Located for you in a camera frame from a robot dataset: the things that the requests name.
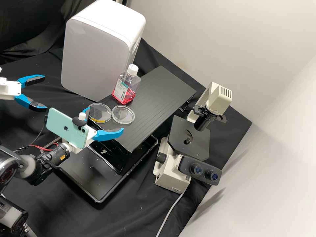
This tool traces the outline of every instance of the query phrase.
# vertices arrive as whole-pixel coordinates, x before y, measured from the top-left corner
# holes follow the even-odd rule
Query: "mint green iphone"
[[[76,147],[80,149],[85,148],[89,131],[88,127],[85,125],[79,130],[79,127],[72,123],[72,118],[57,109],[49,109],[46,127],[49,131],[64,138]]]

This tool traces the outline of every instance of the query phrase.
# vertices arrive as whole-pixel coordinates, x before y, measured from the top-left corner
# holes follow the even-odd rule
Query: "white speaker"
[[[61,83],[99,101],[135,58],[146,20],[112,0],[97,0],[66,24]]]

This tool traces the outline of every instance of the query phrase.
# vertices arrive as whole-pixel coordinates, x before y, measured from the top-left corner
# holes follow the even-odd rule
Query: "empty petri dish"
[[[126,105],[117,105],[112,109],[112,118],[117,123],[130,124],[135,119],[135,113]]]
[[[89,119],[97,123],[105,123],[111,119],[111,109],[101,103],[93,103],[89,105]]]

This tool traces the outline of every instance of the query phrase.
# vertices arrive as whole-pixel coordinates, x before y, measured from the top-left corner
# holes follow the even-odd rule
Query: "black cloth backdrop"
[[[94,1],[1,1],[0,64],[62,47],[67,20]]]
[[[60,84],[61,51],[45,53],[2,65],[2,76],[9,80],[31,74],[44,74],[46,81],[23,89],[30,98],[55,107],[69,116],[77,115],[91,101],[69,92]],[[201,95],[204,87],[184,73],[169,60],[141,41],[135,63],[141,74],[162,65],[194,88],[197,93],[190,107]],[[184,117],[179,110],[175,113]],[[240,141],[251,122],[229,107],[227,115],[235,123],[235,128],[226,134],[220,134],[211,143],[213,153],[217,154],[218,167],[222,168],[230,154],[221,153],[223,139]],[[0,101],[0,140],[12,150],[27,145],[39,132],[44,114],[24,109],[14,101]],[[168,134],[172,122],[170,117],[154,132],[158,139]],[[47,130],[37,141],[45,145],[56,136]],[[29,211],[28,224],[41,236],[155,236],[166,213],[179,197],[178,194],[154,185],[152,174],[158,147],[123,181],[103,204],[94,204],[71,182],[62,175],[51,174],[37,187],[30,186],[24,180],[14,178],[5,196]],[[30,148],[26,153],[38,154]],[[209,186],[192,179],[186,193],[174,208],[161,236],[178,236],[196,207],[203,199]]]
[[[46,75],[44,83],[23,89],[30,98],[48,107],[77,115],[91,101],[69,92],[60,84],[62,47],[67,19],[95,0],[10,0],[0,3],[0,64],[1,76],[8,80],[32,74]],[[175,113],[185,117],[204,87],[172,64],[168,59],[141,41],[135,64],[142,76],[159,65],[164,66],[197,93],[187,110]],[[217,126],[212,130],[210,154],[212,165],[222,168],[231,155],[225,144],[234,146],[240,141],[251,122],[229,107],[226,115],[233,121],[233,128],[224,134]],[[27,145],[42,127],[44,114],[22,108],[14,101],[0,100],[0,141],[11,150]],[[170,117],[154,132],[160,137],[168,134],[172,122]],[[45,145],[56,138],[46,129],[37,141]],[[37,187],[14,178],[4,194],[29,211],[28,224],[41,236],[155,236],[166,213],[178,198],[178,194],[154,185],[152,174],[158,147],[119,185],[103,204],[95,204],[62,174],[51,174]],[[38,154],[30,148],[25,153]],[[174,208],[161,236],[178,236],[203,199],[208,185],[192,179],[183,198]]]

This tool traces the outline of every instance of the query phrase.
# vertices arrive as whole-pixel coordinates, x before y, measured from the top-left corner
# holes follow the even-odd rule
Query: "white bottle cap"
[[[138,67],[135,64],[130,64],[127,69],[127,73],[131,76],[136,76],[138,72]]]
[[[79,116],[78,116],[78,119],[81,120],[81,121],[84,121],[86,119],[86,114],[84,112],[80,112]]]

